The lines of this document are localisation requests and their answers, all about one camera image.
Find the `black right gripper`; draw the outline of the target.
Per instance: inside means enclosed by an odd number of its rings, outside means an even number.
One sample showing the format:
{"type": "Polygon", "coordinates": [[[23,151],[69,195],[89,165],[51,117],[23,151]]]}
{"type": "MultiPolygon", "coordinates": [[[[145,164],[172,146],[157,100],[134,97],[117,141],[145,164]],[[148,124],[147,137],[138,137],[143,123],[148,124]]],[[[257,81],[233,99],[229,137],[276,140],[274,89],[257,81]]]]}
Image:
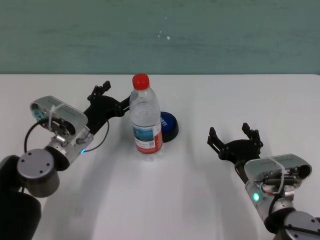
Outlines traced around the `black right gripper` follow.
{"type": "Polygon", "coordinates": [[[260,149],[263,147],[259,131],[251,129],[246,122],[243,123],[241,129],[250,140],[234,140],[225,145],[218,138],[214,127],[211,127],[207,144],[218,154],[220,159],[226,159],[233,164],[239,161],[247,162],[258,159],[260,149]]]}

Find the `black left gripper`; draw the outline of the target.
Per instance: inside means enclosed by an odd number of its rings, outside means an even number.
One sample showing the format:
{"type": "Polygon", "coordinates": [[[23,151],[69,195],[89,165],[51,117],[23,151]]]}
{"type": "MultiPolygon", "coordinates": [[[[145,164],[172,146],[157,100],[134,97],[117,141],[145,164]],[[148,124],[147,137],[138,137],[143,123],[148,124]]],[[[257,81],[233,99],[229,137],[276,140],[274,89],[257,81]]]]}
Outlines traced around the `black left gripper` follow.
{"type": "Polygon", "coordinates": [[[130,95],[121,102],[110,96],[102,96],[110,88],[111,83],[107,80],[103,85],[96,85],[87,97],[90,106],[84,114],[88,119],[86,126],[92,135],[95,135],[109,119],[124,116],[130,108],[130,95]]]}

